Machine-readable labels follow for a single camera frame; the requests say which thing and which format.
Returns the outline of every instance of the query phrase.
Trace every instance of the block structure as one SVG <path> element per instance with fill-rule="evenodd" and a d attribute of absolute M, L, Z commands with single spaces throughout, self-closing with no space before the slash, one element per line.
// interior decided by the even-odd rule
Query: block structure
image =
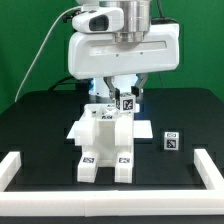
<path fill-rule="evenodd" d="M 152 138 L 152 130 L 150 121 L 134 121 L 135 96 L 121 96 L 126 97 L 121 102 L 127 113 L 115 104 L 87 104 L 67 136 L 82 146 L 77 171 L 80 182 L 93 183 L 98 167 L 115 167 L 115 182 L 132 182 L 134 138 Z M 134 105 L 129 107 L 125 100 L 133 100 Z M 144 131 L 139 124 L 146 126 Z"/>

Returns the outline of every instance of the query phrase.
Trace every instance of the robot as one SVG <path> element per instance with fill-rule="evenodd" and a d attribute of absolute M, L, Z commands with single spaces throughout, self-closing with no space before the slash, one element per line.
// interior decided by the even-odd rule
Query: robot
<path fill-rule="evenodd" d="M 85 105 L 67 138 L 82 146 L 79 182 L 93 183 L 98 167 L 115 167 L 115 182 L 132 183 L 134 138 L 153 138 L 150 121 L 134 121 L 136 99 L 149 72 L 179 64 L 179 25 L 151 25 L 152 0 L 79 1 L 69 44 L 69 72 L 93 78 L 100 104 Z"/>

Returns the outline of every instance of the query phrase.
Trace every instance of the white plastic casing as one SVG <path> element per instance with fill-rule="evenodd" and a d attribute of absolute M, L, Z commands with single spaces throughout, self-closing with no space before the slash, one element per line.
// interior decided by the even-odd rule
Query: white plastic casing
<path fill-rule="evenodd" d="M 152 25 L 140 43 L 116 43 L 114 34 L 75 33 L 69 72 L 77 79 L 173 70 L 179 64 L 179 25 Z"/>
<path fill-rule="evenodd" d="M 90 21 L 99 16 L 105 15 L 108 18 L 108 29 L 104 31 L 92 31 L 90 30 Z M 75 16 L 72 20 L 74 29 L 81 33 L 105 33 L 116 32 L 124 26 L 124 13 L 121 8 L 99 8 L 97 10 L 91 10 L 84 12 L 78 16 Z"/>

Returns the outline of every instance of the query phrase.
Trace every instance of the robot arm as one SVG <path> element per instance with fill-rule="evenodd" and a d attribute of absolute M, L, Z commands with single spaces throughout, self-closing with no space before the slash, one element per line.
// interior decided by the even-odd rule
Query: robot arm
<path fill-rule="evenodd" d="M 142 88 L 148 72 L 173 70 L 179 64 L 179 25 L 151 25 L 152 0 L 100 1 L 84 5 L 72 25 L 69 71 L 77 79 L 139 74 Z"/>

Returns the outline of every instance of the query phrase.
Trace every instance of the white robot body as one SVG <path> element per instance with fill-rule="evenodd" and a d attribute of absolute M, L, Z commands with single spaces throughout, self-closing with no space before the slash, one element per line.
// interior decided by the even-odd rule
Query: white robot body
<path fill-rule="evenodd" d="M 116 43 L 113 33 L 75 33 L 69 44 L 69 72 L 77 79 L 175 69 L 179 64 L 179 25 L 152 25 L 144 40 Z"/>

